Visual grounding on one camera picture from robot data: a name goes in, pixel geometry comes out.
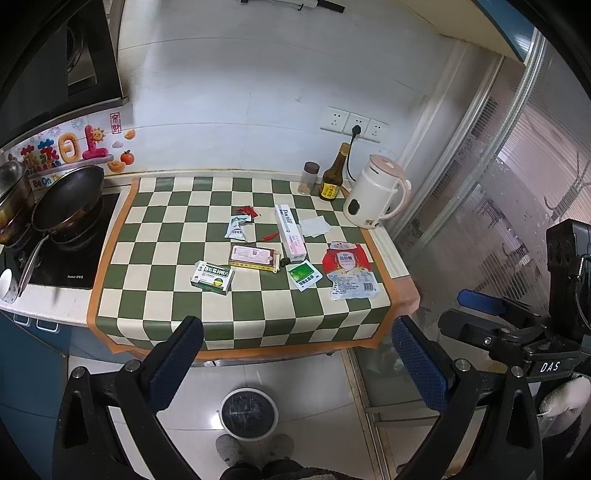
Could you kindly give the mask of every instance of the checkered tablecloth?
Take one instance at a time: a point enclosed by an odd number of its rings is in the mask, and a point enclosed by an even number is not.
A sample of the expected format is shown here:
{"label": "checkered tablecloth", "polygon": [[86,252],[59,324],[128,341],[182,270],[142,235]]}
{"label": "checkered tablecloth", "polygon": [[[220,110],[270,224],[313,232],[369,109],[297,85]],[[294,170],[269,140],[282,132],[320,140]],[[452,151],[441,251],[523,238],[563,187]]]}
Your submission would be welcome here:
{"label": "checkered tablecloth", "polygon": [[[166,340],[186,315],[201,318],[203,349],[248,349],[310,342],[370,338],[390,308],[359,228],[343,215],[344,197],[326,202],[297,193],[297,183],[231,177],[145,178],[118,232],[101,288],[96,327],[120,345],[150,350]],[[330,299],[332,282],[323,277],[298,291],[285,269],[278,273],[235,268],[227,296],[190,284],[194,264],[227,265],[224,238],[236,207],[252,205],[254,225],[247,239],[277,231],[274,205],[289,205],[296,221],[317,215],[332,225],[326,235],[306,238],[309,260],[321,273],[327,244],[362,244],[380,282],[374,299]],[[281,249],[279,237],[257,246]]]}

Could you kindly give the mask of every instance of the power cord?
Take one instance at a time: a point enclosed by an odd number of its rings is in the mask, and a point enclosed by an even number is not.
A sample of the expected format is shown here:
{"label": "power cord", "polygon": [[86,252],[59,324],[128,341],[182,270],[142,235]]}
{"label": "power cord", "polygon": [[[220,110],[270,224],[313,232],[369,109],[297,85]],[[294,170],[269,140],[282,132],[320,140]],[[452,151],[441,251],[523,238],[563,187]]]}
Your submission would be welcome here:
{"label": "power cord", "polygon": [[353,135],[351,137],[351,146],[349,147],[349,153],[347,153],[347,158],[345,160],[345,163],[347,164],[347,175],[349,175],[349,178],[353,181],[356,181],[353,176],[351,175],[351,171],[349,170],[349,155],[351,155],[351,148],[353,148],[353,140],[355,140],[355,137],[357,137],[357,135],[359,135],[361,133],[361,127],[359,125],[355,125],[352,129],[351,129],[351,134]]}
{"label": "power cord", "polygon": [[591,330],[591,326],[589,325],[589,322],[587,321],[584,313],[583,313],[583,309],[581,308],[581,304],[579,302],[579,287],[582,287],[583,284],[583,275],[588,275],[588,271],[585,271],[585,273],[583,272],[584,269],[584,263],[585,262],[591,262],[591,255],[589,254],[585,254],[581,256],[581,263],[579,265],[579,274],[574,276],[575,279],[575,287],[574,287],[574,304],[577,307],[577,312],[579,314],[579,316],[581,317],[581,320],[583,321],[584,325],[587,327],[587,329]]}

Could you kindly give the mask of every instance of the kitchen cabinet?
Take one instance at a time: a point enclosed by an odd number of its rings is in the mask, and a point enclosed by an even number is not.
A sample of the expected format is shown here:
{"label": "kitchen cabinet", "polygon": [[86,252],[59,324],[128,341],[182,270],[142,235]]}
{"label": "kitchen cabinet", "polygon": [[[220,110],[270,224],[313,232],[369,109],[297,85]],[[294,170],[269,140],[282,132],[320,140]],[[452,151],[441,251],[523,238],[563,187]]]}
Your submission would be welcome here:
{"label": "kitchen cabinet", "polygon": [[11,314],[1,313],[0,418],[33,470],[50,479],[67,356],[28,335]]}
{"label": "kitchen cabinet", "polygon": [[0,316],[21,326],[31,336],[44,342],[56,352],[68,355],[100,360],[115,364],[124,364],[133,357],[130,353],[111,353],[111,350],[86,327],[75,327],[64,323],[49,322],[24,315],[0,310]]}
{"label": "kitchen cabinet", "polygon": [[524,61],[534,26],[506,0],[400,0],[441,34]]}
{"label": "kitchen cabinet", "polygon": [[0,404],[0,418],[29,466],[43,480],[51,479],[54,418],[22,412]]}

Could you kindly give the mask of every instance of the spice jar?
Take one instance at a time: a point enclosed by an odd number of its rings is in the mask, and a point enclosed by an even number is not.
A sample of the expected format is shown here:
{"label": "spice jar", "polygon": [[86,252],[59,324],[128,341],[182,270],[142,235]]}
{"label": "spice jar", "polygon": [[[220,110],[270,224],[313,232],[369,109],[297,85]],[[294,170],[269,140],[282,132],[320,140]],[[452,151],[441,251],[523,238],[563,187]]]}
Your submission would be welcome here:
{"label": "spice jar", "polygon": [[307,161],[304,165],[304,171],[301,173],[300,185],[297,191],[303,195],[311,195],[312,188],[318,177],[320,166],[313,161]]}

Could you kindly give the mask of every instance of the jar lid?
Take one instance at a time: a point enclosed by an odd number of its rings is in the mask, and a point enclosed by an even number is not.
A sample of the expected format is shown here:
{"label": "jar lid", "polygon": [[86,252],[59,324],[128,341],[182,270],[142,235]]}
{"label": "jar lid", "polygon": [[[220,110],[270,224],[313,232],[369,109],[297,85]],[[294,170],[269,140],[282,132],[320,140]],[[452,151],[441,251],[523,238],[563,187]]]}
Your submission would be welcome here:
{"label": "jar lid", "polygon": [[320,170],[320,165],[314,163],[313,161],[307,161],[304,165],[304,171],[308,173],[316,174]]}

